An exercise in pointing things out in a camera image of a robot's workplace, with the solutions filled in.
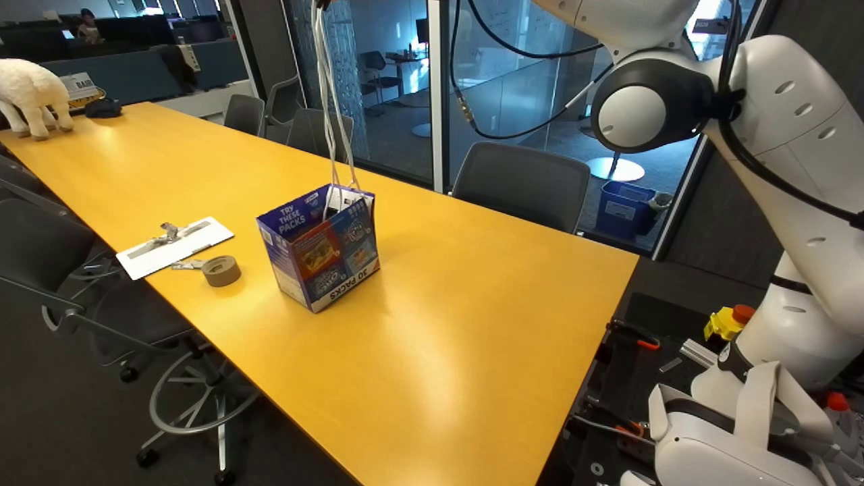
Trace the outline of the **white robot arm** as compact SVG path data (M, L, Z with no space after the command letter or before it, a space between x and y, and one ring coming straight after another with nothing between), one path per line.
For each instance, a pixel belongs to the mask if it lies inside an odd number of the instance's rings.
M535 2L612 60L592 98L602 145L705 134L775 231L775 277L720 368L777 362L808 388L831 383L864 339L864 123L836 82L785 36L728 28L720 56L696 56L686 24L698 0Z

